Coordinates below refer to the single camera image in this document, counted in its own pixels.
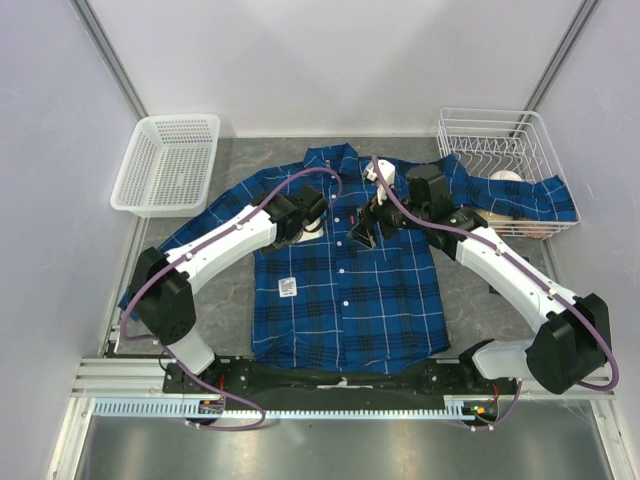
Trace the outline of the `blue plaid shirt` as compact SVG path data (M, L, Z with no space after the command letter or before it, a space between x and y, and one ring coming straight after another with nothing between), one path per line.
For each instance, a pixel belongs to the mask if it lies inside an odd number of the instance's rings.
M423 233L401 230L368 249L348 236L375 194L367 159L350 145L311 148L220 194L162 244L182 246L236 216L260 194L310 185L337 200L323 234L254 256L251 349L282 369L397 373L449 346L436 268Z

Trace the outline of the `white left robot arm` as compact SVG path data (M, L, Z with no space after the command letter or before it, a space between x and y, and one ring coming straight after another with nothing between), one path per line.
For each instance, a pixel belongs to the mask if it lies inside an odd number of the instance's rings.
M319 225L328 208L323 195L304 186L292 195L259 196L221 226L164 253L140 254L125 311L136 316L185 367L185 382L208 393L219 382L211 347L196 331L194 297L215 276L257 250L292 245Z

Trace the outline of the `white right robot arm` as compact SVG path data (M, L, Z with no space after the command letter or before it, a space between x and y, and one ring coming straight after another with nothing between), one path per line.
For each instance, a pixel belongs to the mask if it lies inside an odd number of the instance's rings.
M511 249L474 209L455 205L444 174L434 165L419 165L407 175L409 195L399 199L394 165L373 158L363 177L375 195L357 214L349 233L369 249L377 238L400 230L422 231L429 245L468 268L507 300L534 336L516 341L485 340L462 355L458 381L467 392L483 392L499 378L534 380L553 394L580 385L609 366L611 391L619 367L611 348L609 310L596 294L579 296L551 280Z

